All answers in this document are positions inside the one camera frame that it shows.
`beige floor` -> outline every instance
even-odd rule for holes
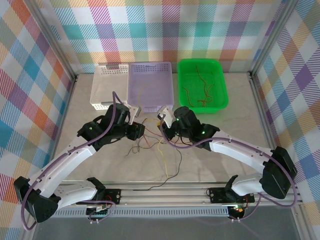
[[[215,114],[198,114],[197,117],[202,123],[215,125],[236,138],[267,147],[247,74],[225,73],[224,77],[229,105]],[[105,111],[96,111],[89,103],[92,81],[92,74],[79,76],[56,153],[61,152],[69,144],[83,124],[105,114]],[[175,108],[180,106],[177,82],[177,75],[174,74]],[[141,114],[137,122],[155,117],[156,114],[153,113]],[[148,121],[146,127],[159,134],[156,124],[156,121]],[[147,140],[150,145],[157,142],[156,139],[148,137]],[[167,178],[165,164],[157,150],[157,145],[152,149],[142,149],[137,154],[130,153],[126,156],[133,144],[128,139],[122,139],[115,144],[104,146],[78,166],[66,180],[85,180],[96,177],[102,182],[164,181]],[[144,140],[141,141],[141,145],[148,146]],[[165,156],[169,176],[174,175],[180,161],[179,153],[168,145],[161,144],[159,148]],[[249,166],[219,153],[196,147],[181,152],[183,160],[180,173],[171,181],[226,182],[232,175],[247,175],[255,172]]]

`colorful plaid backdrop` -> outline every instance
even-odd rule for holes
[[[13,182],[48,163],[70,87],[23,0],[0,0],[0,240],[20,233]]]
[[[296,182],[320,239],[320,0],[300,0],[258,73],[277,144],[296,161]]]
[[[146,61],[170,61],[176,71],[177,61],[186,58],[213,58],[226,72],[246,72],[284,5],[281,0],[37,2],[78,73],[93,73],[98,63]]]

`purple cable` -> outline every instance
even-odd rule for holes
[[[43,178],[44,175],[47,174],[47,172],[49,170],[51,170],[53,168],[53,166],[55,166],[57,163],[59,163],[62,159],[64,159],[66,156],[70,155],[71,153],[73,153],[74,151],[76,150],[79,150],[85,146],[88,146],[89,144],[101,139],[104,135],[106,135],[108,133],[108,131],[111,129],[112,125],[114,124],[114,121],[115,121],[115,118],[116,118],[116,98],[118,99],[118,101],[123,104],[120,100],[119,100],[119,97],[117,96],[116,92],[112,92],[112,98],[113,98],[113,109],[112,109],[112,116],[111,116],[111,121],[109,123],[109,126],[106,128],[106,130],[99,136],[97,136],[96,138],[84,143],[84,144],[81,144],[71,150],[68,151],[68,153],[64,153],[62,154],[61,156],[59,156],[52,164],[50,164],[41,174],[40,176],[37,178],[39,181]],[[37,185],[38,181],[36,180],[28,189],[28,191],[26,191],[26,194],[22,200],[22,203],[21,203],[21,221],[22,221],[22,225],[24,227],[24,229],[26,231],[30,231],[32,230],[37,222],[35,221],[31,227],[28,227],[27,223],[26,223],[26,218],[25,218],[25,208],[26,208],[26,204],[27,204],[27,199],[31,193],[31,191],[34,189],[34,187]]]
[[[289,180],[289,182],[290,182],[290,184],[291,184],[291,186],[292,186],[294,199],[293,199],[293,203],[291,203],[291,204],[289,204],[289,205],[283,205],[283,204],[281,204],[281,203],[278,203],[278,202],[270,199],[269,197],[263,195],[263,194],[260,193],[260,192],[258,192],[258,194],[259,194],[262,198],[267,199],[267,200],[269,200],[270,202],[274,203],[275,205],[280,206],[280,207],[283,207],[283,208],[292,208],[293,206],[295,206],[295,205],[297,204],[297,201],[298,201],[298,193],[297,193],[297,189],[296,189],[296,187],[295,187],[295,183],[294,183],[293,179],[291,178],[291,176],[290,176],[290,174],[288,173],[288,171],[287,171],[276,159],[274,159],[272,156],[266,154],[265,152],[262,152],[261,150],[255,148],[255,147],[249,146],[249,145],[247,145],[247,144],[245,144],[245,143],[243,143],[243,142],[240,142],[240,141],[237,141],[237,140],[233,140],[233,139],[230,139],[230,138],[226,138],[226,137],[210,137],[210,138],[201,140],[201,141],[199,141],[199,142],[197,142],[197,143],[195,143],[195,144],[192,144],[192,145],[190,145],[190,146],[176,146],[176,145],[172,144],[172,143],[168,140],[168,138],[166,137],[166,135],[165,135],[165,133],[164,133],[164,129],[163,129],[163,127],[162,127],[162,124],[163,124],[163,122],[164,122],[165,116],[166,116],[166,115],[164,114],[164,115],[163,115],[163,118],[160,120],[160,131],[161,131],[161,135],[162,135],[163,139],[166,140],[167,143],[168,143],[169,145],[171,145],[172,147],[174,147],[174,148],[177,148],[177,149],[190,149],[190,148],[192,148],[192,147],[198,146],[198,145],[200,145],[200,144],[202,144],[202,143],[204,143],[204,142],[207,142],[207,141],[218,140],[218,141],[233,142],[233,143],[235,143],[235,144],[237,144],[237,145],[240,145],[240,146],[242,146],[242,147],[245,147],[245,148],[247,148],[247,149],[249,149],[249,150],[251,150],[251,151],[260,152],[260,154],[262,154],[262,155],[265,156],[266,158],[268,158],[268,159],[270,159],[271,161],[273,161],[273,162],[283,171],[284,175],[288,178],[288,180]]]
[[[105,203],[105,204],[112,204],[114,206],[113,210],[110,211],[106,216],[104,216],[103,218],[101,218],[100,220],[96,221],[96,223],[100,223],[104,220],[106,220],[111,214],[113,214],[116,210],[116,204],[113,202],[113,201],[105,201],[105,200],[86,200],[86,201],[82,201],[82,203],[86,203],[86,204],[91,204],[91,203]],[[89,214],[89,220],[90,221],[93,221],[91,219],[91,216],[92,216],[93,212]]]

